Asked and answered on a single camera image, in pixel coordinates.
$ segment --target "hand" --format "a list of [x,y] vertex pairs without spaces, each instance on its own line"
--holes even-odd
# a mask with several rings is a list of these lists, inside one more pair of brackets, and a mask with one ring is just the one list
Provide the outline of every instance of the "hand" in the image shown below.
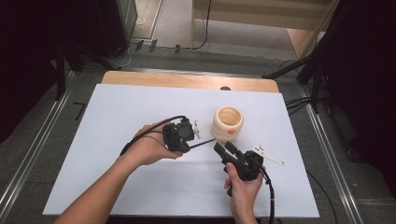
[[236,223],[257,223],[253,213],[254,201],[262,186],[262,175],[252,181],[243,181],[239,178],[236,168],[232,163],[226,164],[229,178],[225,180],[224,188],[233,184],[233,197],[230,208]]
[[[135,136],[138,136],[145,130],[151,128],[156,123],[151,125],[145,125],[142,129],[137,132]],[[145,134],[139,140],[134,142],[122,157],[128,160],[137,162],[137,166],[149,165],[160,159],[176,159],[183,155],[182,152],[171,152],[163,143],[163,126],[154,129],[150,133]]]

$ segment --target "finger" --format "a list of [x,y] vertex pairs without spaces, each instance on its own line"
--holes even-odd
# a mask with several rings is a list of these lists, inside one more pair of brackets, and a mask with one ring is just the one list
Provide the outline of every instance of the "finger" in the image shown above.
[[168,122],[166,122],[165,124],[162,124],[162,125],[160,125],[158,128],[156,128],[155,130],[159,130],[159,131],[162,131],[163,130],[163,126],[165,126],[165,125],[169,125],[169,124],[171,124],[171,121],[168,121]]
[[150,127],[150,125],[146,124],[145,126],[143,126],[143,128],[141,128],[139,131],[137,131],[137,133],[134,135],[134,138],[136,136],[138,136],[139,134],[143,133],[145,130],[147,130]]
[[264,179],[264,176],[262,174],[258,174],[257,179],[259,179],[262,182],[262,180]]
[[176,151],[174,153],[177,155],[177,158],[182,157],[184,155],[184,153],[181,151]]
[[225,164],[225,167],[227,169],[227,174],[230,176],[231,180],[233,181],[236,177],[238,177],[238,173],[236,172],[235,166],[233,166],[232,163],[227,162]]
[[181,152],[181,151],[169,151],[168,149],[166,149],[165,154],[166,154],[166,156],[165,156],[166,158],[174,159],[174,160],[183,156],[183,152]]
[[227,189],[231,186],[231,179],[228,178],[224,181],[224,188]]
[[168,150],[168,148],[163,144],[163,140],[158,140],[157,138],[155,138],[155,137],[153,137],[153,136],[151,136],[151,135],[144,135],[144,136],[142,136],[139,140],[137,140],[137,142],[139,142],[139,141],[141,141],[143,138],[150,138],[150,139],[152,139],[152,140],[154,140],[154,141],[156,141],[158,144],[160,144],[162,147],[164,147],[166,150]]

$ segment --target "floor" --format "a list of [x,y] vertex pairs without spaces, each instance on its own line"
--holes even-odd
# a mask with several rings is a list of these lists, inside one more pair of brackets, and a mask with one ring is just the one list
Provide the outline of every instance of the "floor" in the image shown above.
[[150,40],[163,8],[163,0],[135,0],[138,18],[132,33],[133,39]]
[[[289,60],[296,59],[284,29],[264,27],[266,34],[261,34],[260,31],[255,36],[253,35],[255,33],[252,32],[251,36],[247,37],[249,41],[240,43],[237,41],[243,32],[236,31],[232,35],[228,33],[232,29],[238,30],[237,24],[232,23],[221,27],[220,23],[215,24],[212,21],[209,23],[208,40],[210,45],[207,44],[206,49],[182,50],[177,53],[170,48],[175,44],[182,46],[186,44],[187,46],[188,41],[186,42],[186,36],[181,34],[184,32],[183,29],[176,32],[175,27],[165,27],[170,23],[178,24],[169,22],[170,16],[175,14],[169,10],[177,8],[176,5],[172,5],[175,2],[179,3],[177,4],[179,7],[185,7],[184,4],[190,1],[182,3],[177,0],[163,1],[158,24],[151,38],[158,39],[157,48],[150,51],[149,46],[145,46],[136,50],[133,46],[128,51],[124,51],[120,57],[113,59],[115,63],[125,64],[123,70],[161,69],[220,73],[230,77],[261,78],[261,75],[272,74],[279,67],[292,63]],[[202,25],[202,22],[197,21],[196,27],[198,24]],[[227,40],[224,40],[224,36],[233,36],[234,38],[228,37]],[[235,50],[228,50],[230,46],[233,46]],[[105,68],[89,58],[84,58],[84,63],[86,66],[83,72],[70,74],[69,93],[67,98],[64,98],[63,105],[60,105],[62,110],[55,115],[56,120],[48,132],[42,134],[46,141],[39,145],[35,138],[40,133],[41,125],[47,121],[47,115],[54,107],[53,98],[56,94],[56,86],[42,97],[11,137],[0,144],[0,190],[3,192],[6,192],[7,187],[13,187],[10,186],[10,183],[13,183],[11,180],[19,171],[25,155],[31,152],[31,147],[38,146],[35,159],[31,161],[30,169],[26,171],[29,175],[20,179],[20,187],[15,188],[12,192],[15,198],[7,202],[7,206],[2,199],[0,223],[52,223],[55,219],[55,217],[42,216],[41,214],[81,120],[81,117],[78,118],[81,105],[76,103],[89,102],[95,84],[101,82],[103,74],[106,72]],[[304,95],[302,90],[310,88],[309,83],[306,86],[300,86],[295,79],[297,75],[297,71],[292,71],[276,79],[285,101],[302,97]],[[350,217],[346,211],[346,201],[342,198],[343,192],[337,188],[337,179],[334,179],[334,173],[329,166],[326,150],[323,149],[322,142],[318,140],[318,132],[313,125],[309,108],[309,106],[304,107],[291,115],[290,121],[304,159],[305,168],[312,174],[309,179],[320,218],[278,217],[276,222],[285,224],[395,223],[396,202],[384,183],[382,175],[368,163],[355,163],[348,159],[346,143],[332,118],[327,115],[324,106],[319,105],[318,117],[336,158],[336,165],[342,172],[341,177],[345,179],[347,189],[350,190],[353,202],[356,203],[359,212],[355,216],[359,217],[358,219]],[[192,220],[184,220],[184,222],[192,223]],[[183,221],[174,220],[173,223],[183,223]],[[264,218],[262,223],[267,223],[267,219]]]

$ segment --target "white plastic object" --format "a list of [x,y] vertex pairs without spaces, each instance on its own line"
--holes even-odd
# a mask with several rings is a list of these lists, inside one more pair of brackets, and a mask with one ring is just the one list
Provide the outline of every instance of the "white plastic object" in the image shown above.
[[201,139],[201,135],[199,134],[199,129],[198,129],[198,125],[197,125],[197,120],[194,121],[192,130],[194,131],[195,135],[197,135],[198,139]]
[[254,151],[255,153],[259,154],[260,156],[264,157],[265,159],[274,161],[274,162],[278,163],[279,165],[285,165],[285,162],[283,162],[281,159],[279,159],[278,157],[271,154],[268,150],[264,149],[260,145],[250,146],[249,149]]

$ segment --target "wooden board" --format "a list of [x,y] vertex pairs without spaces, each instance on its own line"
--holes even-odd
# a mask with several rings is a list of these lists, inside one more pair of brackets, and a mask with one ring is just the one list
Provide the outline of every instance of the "wooden board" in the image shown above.
[[140,73],[110,71],[105,73],[103,84],[125,84],[156,87],[182,87],[219,90],[229,87],[233,91],[279,92],[276,82],[271,79],[196,76],[165,73]]
[[[303,58],[325,31],[339,0],[212,0],[212,21],[229,21],[288,29],[298,59]],[[194,19],[206,19],[209,0],[193,0],[191,48],[194,47]]]

